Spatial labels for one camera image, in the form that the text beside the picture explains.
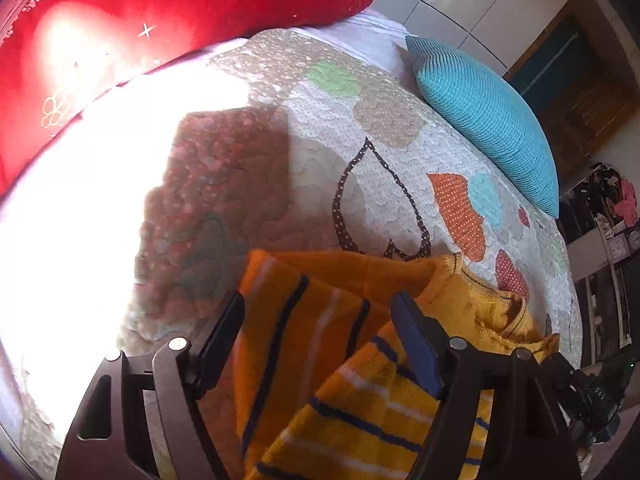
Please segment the yellow striped knit sweater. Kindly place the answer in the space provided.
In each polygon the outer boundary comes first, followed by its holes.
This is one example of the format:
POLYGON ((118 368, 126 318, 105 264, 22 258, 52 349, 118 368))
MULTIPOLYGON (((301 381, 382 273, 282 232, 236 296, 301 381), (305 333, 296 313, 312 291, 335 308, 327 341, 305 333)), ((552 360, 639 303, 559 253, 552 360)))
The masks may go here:
POLYGON ((251 479, 402 479, 438 404, 390 319, 396 292, 482 351, 559 349, 525 300, 458 255, 398 261, 354 252, 248 256, 233 350, 236 431, 251 479))

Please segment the pink clothes pile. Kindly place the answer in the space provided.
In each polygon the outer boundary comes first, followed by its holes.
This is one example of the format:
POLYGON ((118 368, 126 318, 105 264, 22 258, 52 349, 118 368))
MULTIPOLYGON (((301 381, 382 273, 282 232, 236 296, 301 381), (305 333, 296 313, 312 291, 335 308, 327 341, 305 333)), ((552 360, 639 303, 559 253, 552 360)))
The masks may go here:
POLYGON ((634 192, 634 186, 627 179, 620 180, 620 192, 622 198, 614 204, 613 211, 616 217, 620 217, 624 220, 627 228, 632 228, 639 219, 638 216, 638 202, 636 192, 634 192))

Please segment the small white alarm clock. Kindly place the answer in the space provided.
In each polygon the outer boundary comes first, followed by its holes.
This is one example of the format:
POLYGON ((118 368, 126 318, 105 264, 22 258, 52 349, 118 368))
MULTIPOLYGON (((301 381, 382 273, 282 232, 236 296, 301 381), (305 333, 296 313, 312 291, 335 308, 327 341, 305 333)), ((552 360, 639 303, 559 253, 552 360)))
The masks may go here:
POLYGON ((608 240, 611 258, 614 263, 618 263, 630 255, 630 248, 624 233, 617 234, 608 240))

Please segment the cluttered white shelf unit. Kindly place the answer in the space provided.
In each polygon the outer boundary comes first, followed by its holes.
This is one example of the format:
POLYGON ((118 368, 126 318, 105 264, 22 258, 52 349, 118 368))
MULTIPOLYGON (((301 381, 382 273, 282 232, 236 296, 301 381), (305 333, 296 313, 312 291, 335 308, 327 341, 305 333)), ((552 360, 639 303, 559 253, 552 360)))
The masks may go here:
POLYGON ((570 273, 582 319, 582 366, 614 356, 639 342, 639 219, 627 228, 613 206, 622 198, 611 165, 597 162, 561 195, 558 226, 565 240, 570 273), (630 255, 614 263, 608 240, 626 235, 630 255))

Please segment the heart patterned quilted bedspread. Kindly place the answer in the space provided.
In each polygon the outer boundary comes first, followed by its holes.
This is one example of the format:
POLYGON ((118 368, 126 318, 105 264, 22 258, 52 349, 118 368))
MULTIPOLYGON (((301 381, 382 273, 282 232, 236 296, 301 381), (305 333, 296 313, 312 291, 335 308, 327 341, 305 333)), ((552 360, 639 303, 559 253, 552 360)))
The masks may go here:
POLYGON ((579 361, 549 145, 447 58, 427 103, 270 29, 85 107, 2 210, 34 260, 11 356, 40 472, 405 478, 438 403, 401 291, 480 351, 579 361))

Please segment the turquoise knit pillow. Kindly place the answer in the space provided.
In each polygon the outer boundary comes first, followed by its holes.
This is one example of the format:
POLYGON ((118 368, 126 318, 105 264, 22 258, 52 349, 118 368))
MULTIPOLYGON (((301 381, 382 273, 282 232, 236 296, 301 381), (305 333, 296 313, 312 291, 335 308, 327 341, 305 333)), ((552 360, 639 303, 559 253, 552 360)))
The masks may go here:
POLYGON ((544 130, 526 101, 485 64, 418 36, 406 46, 424 100, 488 157, 534 206, 559 217, 559 180, 544 130))

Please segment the brown wooden door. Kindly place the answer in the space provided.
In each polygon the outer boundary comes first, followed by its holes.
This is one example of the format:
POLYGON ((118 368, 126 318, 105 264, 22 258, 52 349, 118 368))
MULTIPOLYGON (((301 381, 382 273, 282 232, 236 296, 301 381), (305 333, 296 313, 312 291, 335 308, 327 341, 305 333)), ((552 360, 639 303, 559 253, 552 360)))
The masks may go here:
POLYGON ((639 110, 639 84, 597 0, 568 0, 506 72, 536 115, 566 185, 639 110))

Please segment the red embroidered duvet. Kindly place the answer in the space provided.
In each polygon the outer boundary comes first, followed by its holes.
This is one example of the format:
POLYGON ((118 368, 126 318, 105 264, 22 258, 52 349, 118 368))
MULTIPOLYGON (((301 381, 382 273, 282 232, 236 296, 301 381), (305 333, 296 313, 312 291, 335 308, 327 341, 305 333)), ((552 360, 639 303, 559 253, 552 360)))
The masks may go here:
POLYGON ((324 26, 374 0, 26 0, 1 36, 1 184, 89 102, 211 44, 324 26))

